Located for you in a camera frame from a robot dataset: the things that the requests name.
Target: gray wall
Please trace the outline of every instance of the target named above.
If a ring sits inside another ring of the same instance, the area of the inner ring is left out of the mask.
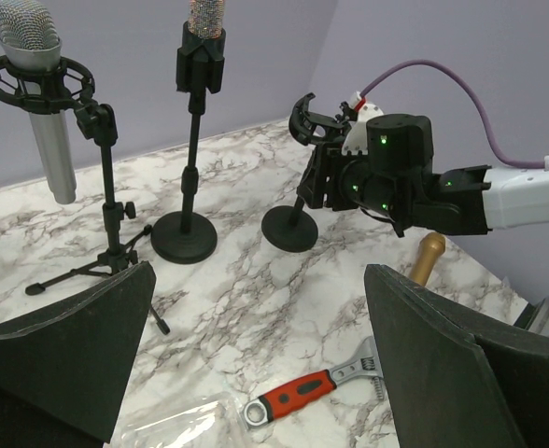
[[[352,91],[413,58],[466,78],[509,155],[549,154],[549,1],[340,0],[311,84],[315,105],[336,113]],[[443,74],[407,69],[370,99],[387,113],[432,119],[438,171],[497,164],[469,98]],[[456,241],[527,299],[549,294],[549,224]]]
[[[176,93],[175,84],[189,1],[43,3],[63,39],[63,55],[91,69],[97,99],[115,108],[116,158],[189,140],[188,97]],[[223,91],[209,99],[203,135],[286,116],[308,88],[336,5],[337,0],[227,0],[226,75]],[[95,146],[70,121],[76,165],[98,163]],[[27,115],[0,104],[0,186],[40,176]]]

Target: microphone grille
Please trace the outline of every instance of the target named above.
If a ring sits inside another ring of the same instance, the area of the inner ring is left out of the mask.
[[[61,41],[47,7],[36,0],[0,0],[0,39],[14,49],[54,49]]]
[[[190,31],[201,39],[217,39],[224,14],[225,0],[190,0]]]

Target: transparent plastic tray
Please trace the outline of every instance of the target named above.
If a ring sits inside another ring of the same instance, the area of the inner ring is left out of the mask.
[[[121,448],[247,448],[247,429],[229,394],[126,424]]]

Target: rhinestone microphone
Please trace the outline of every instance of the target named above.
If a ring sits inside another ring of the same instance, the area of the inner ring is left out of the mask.
[[[190,31],[201,39],[218,39],[224,14],[225,0],[190,0]]]
[[[61,62],[61,38],[49,11],[36,0],[0,0],[0,44],[11,64],[33,75],[52,72]],[[23,82],[20,89],[42,92],[35,82]],[[55,201],[72,203],[77,185],[64,112],[30,114],[30,121]]]

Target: marble table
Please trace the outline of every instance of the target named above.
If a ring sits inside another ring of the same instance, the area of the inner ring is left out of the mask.
[[[366,265],[408,273],[427,232],[410,230],[399,239],[362,213],[321,210],[310,212],[320,228],[313,250],[298,255],[272,247],[260,221],[271,207],[293,204],[309,153],[289,137],[286,122],[202,142],[196,209],[215,224],[218,248],[203,263],[176,266],[160,259],[148,239],[139,244],[140,258],[158,276],[154,304],[172,332],[163,336],[148,319],[116,434],[125,419],[148,409],[160,412],[222,391],[246,402],[345,361],[372,334]],[[138,211],[123,223],[123,240],[180,208],[186,158],[186,148],[177,147],[116,164],[117,198],[135,201]],[[0,190],[0,322],[97,281],[79,277],[37,297],[23,292],[106,248],[100,167],[78,172],[77,182],[78,200],[66,207],[54,203],[45,181]],[[526,305],[451,243],[429,288],[508,323]],[[368,380],[348,383],[249,438],[272,448],[399,446],[388,400],[377,401]]]

